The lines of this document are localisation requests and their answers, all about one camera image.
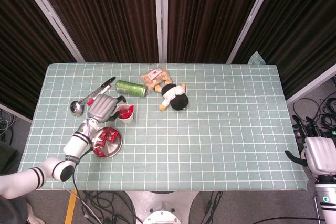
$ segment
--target metal ladle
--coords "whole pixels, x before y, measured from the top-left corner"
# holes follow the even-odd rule
[[[109,85],[114,80],[115,80],[115,77],[112,77],[111,79],[104,82],[99,88],[94,90],[94,92],[89,94],[87,97],[85,97],[85,98],[83,98],[79,101],[73,101],[70,105],[71,114],[73,114],[74,116],[82,115],[84,104],[85,104],[86,100],[88,100],[90,97],[96,96],[96,94],[98,94],[103,88],[105,88],[107,85]]]

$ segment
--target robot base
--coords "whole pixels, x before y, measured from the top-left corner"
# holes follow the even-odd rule
[[[160,194],[150,191],[126,191],[136,215],[143,224],[187,224],[191,205],[199,191],[174,191]]]

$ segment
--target small white cup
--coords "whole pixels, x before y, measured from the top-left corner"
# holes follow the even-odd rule
[[[128,104],[122,104],[122,105],[119,105],[119,106],[117,107],[117,111],[120,111],[120,110],[128,110],[129,107],[130,107],[130,105],[128,105]],[[132,122],[133,117],[134,117],[134,111],[133,111],[132,115],[131,115],[129,118],[121,119],[121,118],[118,117],[118,119],[119,119],[121,122],[123,122],[123,123],[130,123],[130,122]]]

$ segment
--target red item in cup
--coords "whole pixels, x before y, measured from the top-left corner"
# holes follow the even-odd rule
[[[130,106],[128,110],[119,110],[119,113],[120,113],[119,118],[127,119],[133,114],[133,111],[134,111],[134,105]]]

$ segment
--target marker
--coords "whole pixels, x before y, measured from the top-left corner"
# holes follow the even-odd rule
[[[87,105],[91,105],[93,104],[93,102],[95,101],[95,99],[97,98],[98,95],[100,94],[104,94],[106,91],[108,91],[111,88],[111,85],[107,85],[105,88],[103,88],[95,97],[93,97],[90,101],[88,101]]]

